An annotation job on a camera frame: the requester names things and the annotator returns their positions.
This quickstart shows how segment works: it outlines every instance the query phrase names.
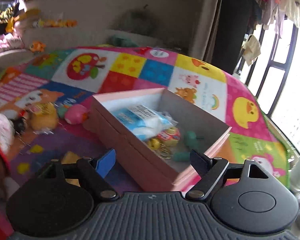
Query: metal screw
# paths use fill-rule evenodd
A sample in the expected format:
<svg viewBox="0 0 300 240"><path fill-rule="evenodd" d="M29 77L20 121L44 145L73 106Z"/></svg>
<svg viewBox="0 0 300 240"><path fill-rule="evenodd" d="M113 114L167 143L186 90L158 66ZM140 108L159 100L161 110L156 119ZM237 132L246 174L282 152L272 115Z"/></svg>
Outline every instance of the metal screw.
<svg viewBox="0 0 300 240"><path fill-rule="evenodd" d="M204 196L204 193L200 190L190 190L187 193L187 196L192 199L198 199L198 198L202 198Z"/></svg>
<svg viewBox="0 0 300 240"><path fill-rule="evenodd" d="M114 198L117 195L113 190L104 190L100 193L100 196L103 198Z"/></svg>

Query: blue and white package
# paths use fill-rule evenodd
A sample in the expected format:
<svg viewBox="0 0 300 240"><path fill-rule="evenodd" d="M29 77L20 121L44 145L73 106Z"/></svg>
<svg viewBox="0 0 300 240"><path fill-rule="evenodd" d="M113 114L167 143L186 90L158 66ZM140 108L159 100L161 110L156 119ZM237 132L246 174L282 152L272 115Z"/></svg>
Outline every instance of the blue and white package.
<svg viewBox="0 0 300 240"><path fill-rule="evenodd" d="M177 124L170 116L160 114L143 105L122 108L111 113L141 141L150 139L162 130Z"/></svg>

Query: cardboard box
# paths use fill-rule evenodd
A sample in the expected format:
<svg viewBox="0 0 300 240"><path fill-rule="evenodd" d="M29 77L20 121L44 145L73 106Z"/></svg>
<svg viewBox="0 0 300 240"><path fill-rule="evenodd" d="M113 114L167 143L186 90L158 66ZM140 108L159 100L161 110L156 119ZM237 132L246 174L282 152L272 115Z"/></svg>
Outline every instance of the cardboard box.
<svg viewBox="0 0 300 240"><path fill-rule="evenodd" d="M231 127L167 89L144 89L93 96L85 127L96 133L107 148L114 148L122 167L145 191L180 191L198 174L187 162L164 160L150 150L111 111L137 104L167 111L178 122L181 135L194 131L203 137L201 152L214 157Z"/></svg>

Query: colorful play mat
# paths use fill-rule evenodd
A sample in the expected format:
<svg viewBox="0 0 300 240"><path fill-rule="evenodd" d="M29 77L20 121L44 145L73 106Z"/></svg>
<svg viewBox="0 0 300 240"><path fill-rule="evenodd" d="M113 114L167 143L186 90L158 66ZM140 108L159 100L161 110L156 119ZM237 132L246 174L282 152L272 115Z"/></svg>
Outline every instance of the colorful play mat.
<svg viewBox="0 0 300 240"><path fill-rule="evenodd" d="M0 112L13 118L40 102L62 107L79 103L89 108L95 93L158 87L232 126L220 156L233 163L254 159L288 184L286 148L269 131L245 85L210 64L164 49L80 47L40 55L6 70L0 80ZM105 149L81 125L61 121L54 134L29 131L23 142L15 140L8 156L11 176L21 185L40 165L68 151L97 157ZM141 190L119 164L106 180L120 193ZM2 230L9 233L7 225Z"/></svg>

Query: gray ribbed surface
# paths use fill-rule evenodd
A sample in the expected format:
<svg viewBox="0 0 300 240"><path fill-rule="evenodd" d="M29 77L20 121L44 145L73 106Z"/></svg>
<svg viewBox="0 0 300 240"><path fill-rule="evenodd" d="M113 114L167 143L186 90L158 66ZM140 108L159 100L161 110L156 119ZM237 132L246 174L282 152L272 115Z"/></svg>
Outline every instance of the gray ribbed surface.
<svg viewBox="0 0 300 240"><path fill-rule="evenodd" d="M183 199L179 192L125 193L115 203L103 203L76 231L53 238L15 233L13 240L253 240L296 239L289 232L272 237L243 236L217 223L202 203Z"/></svg>

